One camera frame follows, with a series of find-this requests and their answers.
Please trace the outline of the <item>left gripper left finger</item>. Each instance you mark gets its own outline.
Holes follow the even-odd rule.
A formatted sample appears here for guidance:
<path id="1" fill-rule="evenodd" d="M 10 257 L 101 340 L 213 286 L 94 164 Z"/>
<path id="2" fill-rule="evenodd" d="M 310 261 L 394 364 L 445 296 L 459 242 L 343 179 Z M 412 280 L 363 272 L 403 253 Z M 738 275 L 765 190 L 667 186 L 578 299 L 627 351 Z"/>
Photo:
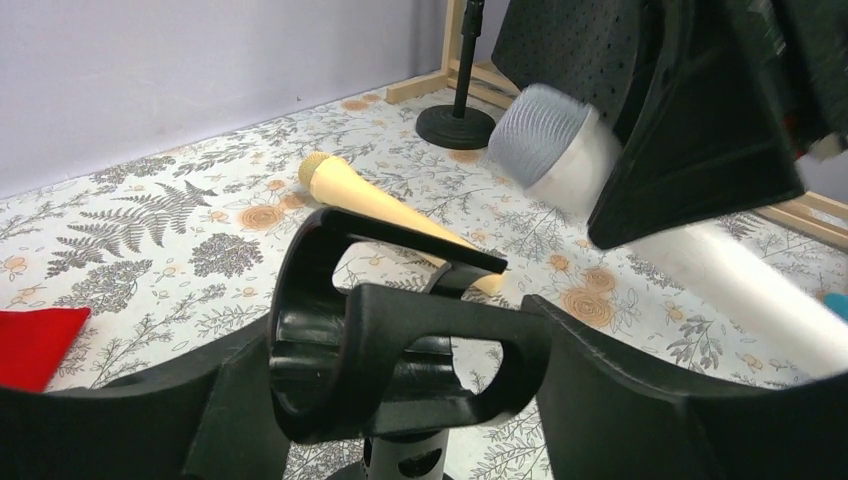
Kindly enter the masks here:
<path id="1" fill-rule="evenodd" d="M 281 478 L 266 334 L 258 319 L 97 389 L 3 390 L 2 477 Z"/>

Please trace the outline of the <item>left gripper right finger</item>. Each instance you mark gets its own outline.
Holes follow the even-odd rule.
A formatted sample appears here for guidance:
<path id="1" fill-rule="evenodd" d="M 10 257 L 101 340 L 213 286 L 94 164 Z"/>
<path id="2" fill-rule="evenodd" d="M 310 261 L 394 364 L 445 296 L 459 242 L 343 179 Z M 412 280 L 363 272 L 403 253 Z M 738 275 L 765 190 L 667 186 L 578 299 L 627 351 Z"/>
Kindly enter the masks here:
<path id="1" fill-rule="evenodd" d="M 843 479 L 847 378 L 779 390 L 658 359 L 538 295 L 552 347 L 537 396 L 557 479 Z"/>

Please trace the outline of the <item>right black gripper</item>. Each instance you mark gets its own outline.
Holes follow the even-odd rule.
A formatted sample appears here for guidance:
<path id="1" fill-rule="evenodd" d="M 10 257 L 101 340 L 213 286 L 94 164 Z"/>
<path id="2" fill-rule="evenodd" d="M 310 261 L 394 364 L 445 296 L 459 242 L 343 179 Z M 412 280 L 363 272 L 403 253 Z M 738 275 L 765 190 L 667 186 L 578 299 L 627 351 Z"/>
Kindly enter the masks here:
<path id="1" fill-rule="evenodd" d="M 611 249 L 800 196 L 847 151 L 845 1 L 674 1 L 646 101 L 588 222 Z"/>

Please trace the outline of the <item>white microphone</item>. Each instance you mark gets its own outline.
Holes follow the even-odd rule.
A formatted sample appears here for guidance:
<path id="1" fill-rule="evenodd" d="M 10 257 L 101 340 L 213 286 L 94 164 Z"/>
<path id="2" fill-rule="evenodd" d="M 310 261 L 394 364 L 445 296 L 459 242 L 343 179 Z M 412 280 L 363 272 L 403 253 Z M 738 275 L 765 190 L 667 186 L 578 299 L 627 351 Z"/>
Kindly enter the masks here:
<path id="1" fill-rule="evenodd" d="M 535 84 L 498 122 L 486 159 L 531 198 L 586 220 L 621 150 L 593 106 Z M 842 318 L 729 235 L 695 223 L 626 245 L 743 328 L 794 354 L 812 377 L 846 372 Z"/>

